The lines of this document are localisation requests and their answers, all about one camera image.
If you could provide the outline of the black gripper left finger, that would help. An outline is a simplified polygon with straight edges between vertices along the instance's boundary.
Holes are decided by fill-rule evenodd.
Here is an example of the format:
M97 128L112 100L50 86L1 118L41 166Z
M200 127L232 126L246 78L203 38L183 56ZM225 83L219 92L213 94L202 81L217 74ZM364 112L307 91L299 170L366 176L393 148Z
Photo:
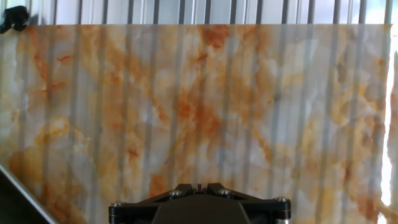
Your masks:
M172 190L137 203L113 202L108 208L109 223L134 223L138 219L153 219L161 205L196 193L199 193L198 184L178 184Z

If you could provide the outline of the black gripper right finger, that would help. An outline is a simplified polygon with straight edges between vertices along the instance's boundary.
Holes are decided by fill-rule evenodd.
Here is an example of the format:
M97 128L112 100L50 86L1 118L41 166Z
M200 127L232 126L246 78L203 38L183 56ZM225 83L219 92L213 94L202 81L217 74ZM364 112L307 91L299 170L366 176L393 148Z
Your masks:
M284 196L261 199L227 189L220 183L198 184L198 193L237 202L251 223L292 223L291 200Z

